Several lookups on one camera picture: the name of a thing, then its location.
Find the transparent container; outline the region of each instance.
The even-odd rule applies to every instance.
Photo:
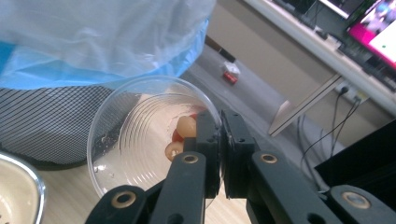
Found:
[[[120,185],[147,190],[164,180],[171,165],[164,150],[178,119],[203,110],[219,127],[219,113],[205,94],[176,77],[136,78],[110,94],[88,139],[88,166],[99,196]]]

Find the plastic bag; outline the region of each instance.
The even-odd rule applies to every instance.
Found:
[[[30,90],[136,75],[178,77],[201,53],[215,3],[2,0],[0,87]]]

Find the electrical outlet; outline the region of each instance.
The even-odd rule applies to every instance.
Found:
[[[355,86],[353,86],[352,84],[350,84],[350,82],[346,80],[344,80],[337,87],[335,87],[335,90],[337,92],[341,92],[341,89],[343,89],[344,87],[348,88],[348,92],[344,93],[343,97],[353,104],[355,104],[357,100],[361,100],[361,103],[363,103],[369,98],[366,93],[358,90]]]

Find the beige wall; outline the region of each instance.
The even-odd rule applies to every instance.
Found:
[[[218,0],[207,33],[264,81],[299,104],[334,71],[243,1]],[[307,116],[329,131],[336,93],[331,92],[307,111]],[[340,101],[342,120],[351,104]],[[374,102],[363,103],[340,136],[345,146],[392,120]]]

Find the desk leg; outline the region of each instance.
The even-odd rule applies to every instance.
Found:
[[[268,133],[271,136],[276,136],[283,129],[288,127],[295,119],[305,113],[312,105],[323,98],[327,93],[332,91],[338,84],[342,82],[340,75],[334,75],[326,83],[320,86],[312,94],[310,94],[299,105],[294,106],[291,102],[286,101],[277,111]]]

